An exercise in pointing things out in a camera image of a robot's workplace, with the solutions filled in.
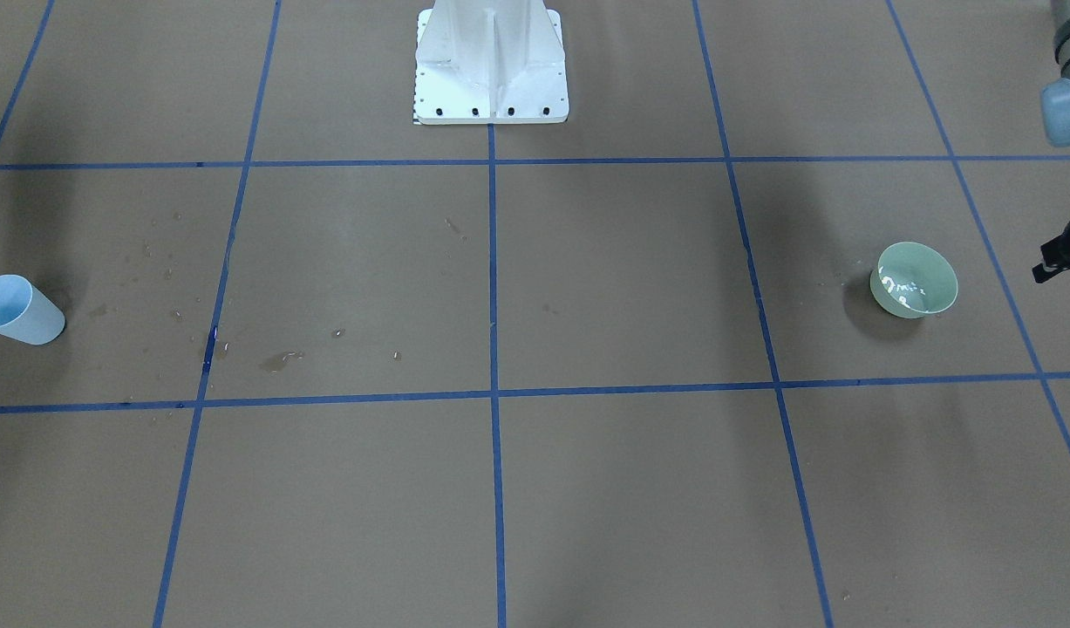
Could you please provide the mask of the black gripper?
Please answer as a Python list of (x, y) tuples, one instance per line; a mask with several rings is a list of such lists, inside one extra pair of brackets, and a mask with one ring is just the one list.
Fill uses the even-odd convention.
[(1031, 269), (1034, 282), (1048, 284), (1066, 270), (1070, 270), (1070, 227), (1045, 243), (1045, 261)]

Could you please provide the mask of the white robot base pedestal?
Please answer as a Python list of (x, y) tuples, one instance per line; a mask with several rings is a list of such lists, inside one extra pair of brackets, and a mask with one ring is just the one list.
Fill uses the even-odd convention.
[(435, 1), (416, 28), (412, 122), (542, 125), (569, 118), (562, 16), (542, 1)]

